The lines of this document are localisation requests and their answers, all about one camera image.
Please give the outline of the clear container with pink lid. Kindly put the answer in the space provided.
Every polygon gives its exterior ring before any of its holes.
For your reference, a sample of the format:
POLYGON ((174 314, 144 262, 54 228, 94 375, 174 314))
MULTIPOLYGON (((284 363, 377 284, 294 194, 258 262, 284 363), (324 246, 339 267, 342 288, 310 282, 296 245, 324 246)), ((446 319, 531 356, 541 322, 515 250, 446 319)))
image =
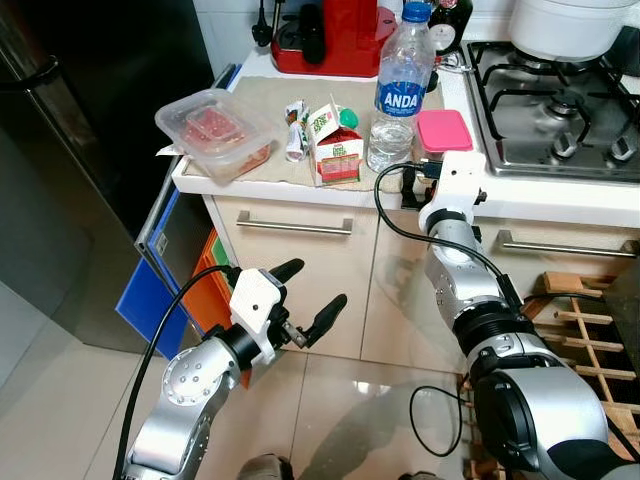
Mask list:
POLYGON ((413 145, 413 160, 439 163, 447 152, 474 150, 474 138, 468 132, 460 111, 421 110, 413 125, 417 137, 413 145))

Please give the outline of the tall dark steel fridge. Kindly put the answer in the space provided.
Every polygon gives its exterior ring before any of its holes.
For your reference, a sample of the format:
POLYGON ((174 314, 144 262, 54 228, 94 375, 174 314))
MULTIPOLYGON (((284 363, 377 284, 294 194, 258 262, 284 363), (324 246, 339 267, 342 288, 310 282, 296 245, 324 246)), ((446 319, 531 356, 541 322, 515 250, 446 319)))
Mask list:
POLYGON ((88 346, 170 175, 156 110, 214 83, 193 0, 0 0, 0 285, 88 346))

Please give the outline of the cream kitchen cabinet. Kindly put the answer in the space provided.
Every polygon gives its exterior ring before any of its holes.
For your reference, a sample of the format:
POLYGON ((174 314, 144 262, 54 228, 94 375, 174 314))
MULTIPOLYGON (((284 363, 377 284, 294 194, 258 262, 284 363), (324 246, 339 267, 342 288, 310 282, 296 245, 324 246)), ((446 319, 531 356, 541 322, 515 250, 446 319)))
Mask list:
MULTIPOLYGON (((517 241, 572 244, 639 251, 640 188, 636 184, 536 180, 483 173, 486 200, 477 206, 483 252, 525 292, 547 271, 618 274, 635 259, 571 253, 503 250, 498 230, 517 241)), ((320 355, 358 358, 417 369, 461 372, 457 340, 440 316, 433 288, 422 271, 425 243, 413 241, 378 220, 364 182, 306 188, 255 183, 201 195, 230 260, 268 268, 302 259, 305 270, 289 283, 287 305, 300 321, 335 294, 349 307, 334 332, 317 346, 320 355), (238 211, 255 219, 337 227, 355 219, 352 236, 237 227, 238 211)))

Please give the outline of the orange flat board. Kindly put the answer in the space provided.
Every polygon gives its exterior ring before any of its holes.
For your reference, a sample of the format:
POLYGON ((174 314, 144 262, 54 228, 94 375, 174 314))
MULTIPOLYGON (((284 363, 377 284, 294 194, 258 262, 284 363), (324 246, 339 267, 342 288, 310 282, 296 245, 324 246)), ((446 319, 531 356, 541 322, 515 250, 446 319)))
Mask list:
MULTIPOLYGON (((205 268, 223 265, 227 262, 225 253, 219 253, 218 233, 210 230, 209 236, 201 247, 196 259, 193 274, 200 273, 205 268)), ((224 274, 214 273, 205 276, 183 298, 183 305, 201 337, 210 332, 223 332, 232 328, 230 315, 230 289, 224 274)))

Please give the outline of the red white milk carton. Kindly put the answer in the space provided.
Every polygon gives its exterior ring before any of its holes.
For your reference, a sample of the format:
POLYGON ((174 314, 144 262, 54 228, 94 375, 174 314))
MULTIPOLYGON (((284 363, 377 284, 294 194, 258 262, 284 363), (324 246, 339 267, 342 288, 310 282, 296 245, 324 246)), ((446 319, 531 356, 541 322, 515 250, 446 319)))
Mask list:
POLYGON ((303 120, 317 186, 335 186, 360 180, 365 142, 355 129, 340 124, 338 106, 329 102, 303 120))

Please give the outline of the clear water bottle blue label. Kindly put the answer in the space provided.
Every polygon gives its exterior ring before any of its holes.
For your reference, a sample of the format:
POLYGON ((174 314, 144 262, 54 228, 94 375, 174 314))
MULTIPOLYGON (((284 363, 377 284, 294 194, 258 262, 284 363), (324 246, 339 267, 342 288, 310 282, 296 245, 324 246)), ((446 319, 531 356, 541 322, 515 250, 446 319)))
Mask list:
POLYGON ((381 50, 374 99, 378 114, 366 140, 366 163, 376 174, 410 159, 415 116, 422 108, 435 64, 435 44, 428 24, 431 13, 429 1, 408 1, 396 32, 381 50))

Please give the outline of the small white packet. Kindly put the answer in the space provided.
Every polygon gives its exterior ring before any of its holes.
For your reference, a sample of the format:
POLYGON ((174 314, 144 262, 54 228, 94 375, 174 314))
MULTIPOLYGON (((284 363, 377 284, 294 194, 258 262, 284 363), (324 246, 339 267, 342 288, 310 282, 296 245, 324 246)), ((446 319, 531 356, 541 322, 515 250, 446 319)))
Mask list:
POLYGON ((289 128, 288 140, 285 142, 285 159, 289 163, 300 163, 308 152, 305 123, 310 110, 305 101, 297 100, 285 106, 285 123, 289 128))

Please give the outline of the blue flat board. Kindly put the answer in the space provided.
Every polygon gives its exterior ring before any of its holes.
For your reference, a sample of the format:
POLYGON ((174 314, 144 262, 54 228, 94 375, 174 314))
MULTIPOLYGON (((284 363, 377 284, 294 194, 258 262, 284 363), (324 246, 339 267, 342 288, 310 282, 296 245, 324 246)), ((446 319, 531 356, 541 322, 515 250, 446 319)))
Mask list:
POLYGON ((128 101, 140 109, 134 120, 140 128, 140 151, 131 156, 131 170, 123 175, 122 184, 131 206, 132 246, 140 260, 116 303, 116 312, 143 342, 154 334, 180 284, 200 270, 197 261, 215 232, 204 198, 180 192, 173 182, 179 157, 157 154, 172 141, 157 127, 156 110, 206 88, 227 87, 238 68, 237 64, 214 67, 207 79, 160 76, 140 87, 140 99, 128 101))

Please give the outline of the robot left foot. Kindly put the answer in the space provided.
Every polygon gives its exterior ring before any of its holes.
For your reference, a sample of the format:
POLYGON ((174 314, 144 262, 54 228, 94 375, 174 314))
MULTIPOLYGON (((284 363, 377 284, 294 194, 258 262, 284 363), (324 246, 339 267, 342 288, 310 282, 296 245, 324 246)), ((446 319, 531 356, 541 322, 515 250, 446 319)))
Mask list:
POLYGON ((244 462, 236 480, 294 480, 294 475, 288 458, 268 453, 244 462))

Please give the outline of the clear container with red food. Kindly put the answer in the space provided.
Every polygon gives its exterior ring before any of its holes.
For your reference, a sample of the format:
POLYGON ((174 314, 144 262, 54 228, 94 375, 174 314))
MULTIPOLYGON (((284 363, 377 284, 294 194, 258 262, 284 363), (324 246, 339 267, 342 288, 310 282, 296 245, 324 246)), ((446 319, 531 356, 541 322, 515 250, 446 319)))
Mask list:
POLYGON ((192 93, 156 111, 157 128, 216 183, 265 164, 285 127, 220 88, 192 93))

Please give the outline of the dark round glass bottle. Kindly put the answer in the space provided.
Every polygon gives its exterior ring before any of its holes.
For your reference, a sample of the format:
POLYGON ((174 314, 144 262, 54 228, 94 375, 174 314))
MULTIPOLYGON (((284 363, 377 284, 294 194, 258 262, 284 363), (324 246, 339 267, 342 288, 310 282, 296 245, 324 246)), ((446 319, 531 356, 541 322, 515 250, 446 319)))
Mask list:
POLYGON ((463 33, 474 13, 474 0, 430 0, 430 40, 438 54, 460 51, 463 33))

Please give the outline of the red coffee machine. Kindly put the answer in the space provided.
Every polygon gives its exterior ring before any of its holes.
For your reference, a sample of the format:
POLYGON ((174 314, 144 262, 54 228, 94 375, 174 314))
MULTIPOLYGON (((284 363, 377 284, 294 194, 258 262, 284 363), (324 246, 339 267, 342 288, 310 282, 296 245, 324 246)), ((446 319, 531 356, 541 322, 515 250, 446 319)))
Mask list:
POLYGON ((284 15, 271 44, 282 73, 372 78, 397 17, 378 0, 321 0, 284 15))

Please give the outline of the white cooking pot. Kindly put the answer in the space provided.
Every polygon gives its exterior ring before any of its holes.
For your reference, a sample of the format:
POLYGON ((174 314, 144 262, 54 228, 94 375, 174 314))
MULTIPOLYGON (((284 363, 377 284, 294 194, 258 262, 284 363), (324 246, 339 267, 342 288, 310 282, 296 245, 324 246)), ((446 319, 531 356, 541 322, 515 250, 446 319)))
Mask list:
POLYGON ((515 0, 509 37, 541 60, 589 61, 611 49, 623 27, 640 27, 640 0, 515 0))

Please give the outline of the wooden wine rack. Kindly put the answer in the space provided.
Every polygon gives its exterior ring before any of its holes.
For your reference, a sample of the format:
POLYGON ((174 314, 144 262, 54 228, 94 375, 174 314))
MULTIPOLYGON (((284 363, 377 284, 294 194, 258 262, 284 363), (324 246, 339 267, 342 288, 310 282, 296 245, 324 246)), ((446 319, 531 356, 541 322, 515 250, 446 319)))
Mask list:
POLYGON ((465 480, 639 480, 639 379, 605 306, 613 280, 545 271, 521 306, 484 303, 454 324, 465 480))

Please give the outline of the dark grey pot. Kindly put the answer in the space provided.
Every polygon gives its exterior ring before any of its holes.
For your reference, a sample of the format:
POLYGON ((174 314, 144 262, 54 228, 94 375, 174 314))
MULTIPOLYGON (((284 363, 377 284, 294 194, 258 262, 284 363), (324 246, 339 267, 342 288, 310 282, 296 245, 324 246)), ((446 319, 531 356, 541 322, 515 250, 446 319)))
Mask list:
POLYGON ((625 76, 640 77, 640 29, 623 27, 602 58, 625 76))

